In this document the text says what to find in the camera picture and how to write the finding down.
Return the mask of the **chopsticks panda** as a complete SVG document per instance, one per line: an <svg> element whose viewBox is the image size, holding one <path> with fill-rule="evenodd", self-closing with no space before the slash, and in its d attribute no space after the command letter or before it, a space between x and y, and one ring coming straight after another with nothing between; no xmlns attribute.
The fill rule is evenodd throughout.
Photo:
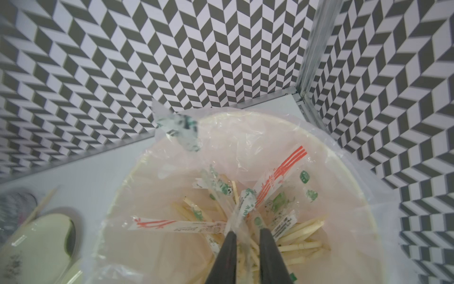
<svg viewBox="0 0 454 284"><path fill-rule="evenodd" d="M35 209L31 212L31 214L24 220L24 222L21 224L21 227L26 226L30 222L32 222L34 219L37 218L38 214L42 211L43 208L47 206L49 201L52 199L54 194L59 190L59 186L52 189L35 207Z"/></svg>

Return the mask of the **white trash bucket with bag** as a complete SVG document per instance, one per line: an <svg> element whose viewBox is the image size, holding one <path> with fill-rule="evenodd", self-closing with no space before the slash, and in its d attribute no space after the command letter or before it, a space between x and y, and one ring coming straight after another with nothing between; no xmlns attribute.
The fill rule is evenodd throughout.
<svg viewBox="0 0 454 284"><path fill-rule="evenodd" d="M157 129L101 224L86 284L201 284L227 234L236 282L260 282L268 228L297 284L401 284L398 195L312 124L199 109L201 149Z"/></svg>

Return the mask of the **cream plate with black spot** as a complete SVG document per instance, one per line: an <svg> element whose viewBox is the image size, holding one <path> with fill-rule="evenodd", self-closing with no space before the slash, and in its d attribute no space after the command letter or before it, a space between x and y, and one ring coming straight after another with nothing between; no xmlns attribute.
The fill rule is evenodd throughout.
<svg viewBox="0 0 454 284"><path fill-rule="evenodd" d="M55 284L72 261L76 228L63 214L47 214L17 231L1 248L2 284Z"/></svg>

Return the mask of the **metal glass holder stand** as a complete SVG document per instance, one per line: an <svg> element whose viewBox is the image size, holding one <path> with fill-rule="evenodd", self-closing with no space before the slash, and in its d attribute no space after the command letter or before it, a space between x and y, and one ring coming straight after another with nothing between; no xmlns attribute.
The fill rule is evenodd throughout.
<svg viewBox="0 0 454 284"><path fill-rule="evenodd" d="M1 246L15 233L36 206L37 200L30 192L1 194Z"/></svg>

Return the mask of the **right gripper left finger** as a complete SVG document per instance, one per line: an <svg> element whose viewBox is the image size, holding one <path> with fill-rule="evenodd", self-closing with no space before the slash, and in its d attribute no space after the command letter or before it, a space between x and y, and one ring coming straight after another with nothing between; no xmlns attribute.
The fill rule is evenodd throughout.
<svg viewBox="0 0 454 284"><path fill-rule="evenodd" d="M235 284L237 262L237 237L230 231L211 268L205 284Z"/></svg>

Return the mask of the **cream plate right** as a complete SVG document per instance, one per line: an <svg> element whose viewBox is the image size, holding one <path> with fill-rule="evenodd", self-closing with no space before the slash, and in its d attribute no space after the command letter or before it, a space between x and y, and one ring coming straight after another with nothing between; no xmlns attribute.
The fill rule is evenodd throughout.
<svg viewBox="0 0 454 284"><path fill-rule="evenodd" d="M82 259L78 259L57 281L57 284L83 284Z"/></svg>

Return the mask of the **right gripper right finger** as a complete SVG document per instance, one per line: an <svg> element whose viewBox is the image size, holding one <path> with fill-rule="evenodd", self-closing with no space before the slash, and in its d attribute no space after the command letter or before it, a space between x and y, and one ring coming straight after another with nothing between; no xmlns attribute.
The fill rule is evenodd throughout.
<svg viewBox="0 0 454 284"><path fill-rule="evenodd" d="M260 283L292 284L293 281L268 228L260 230Z"/></svg>

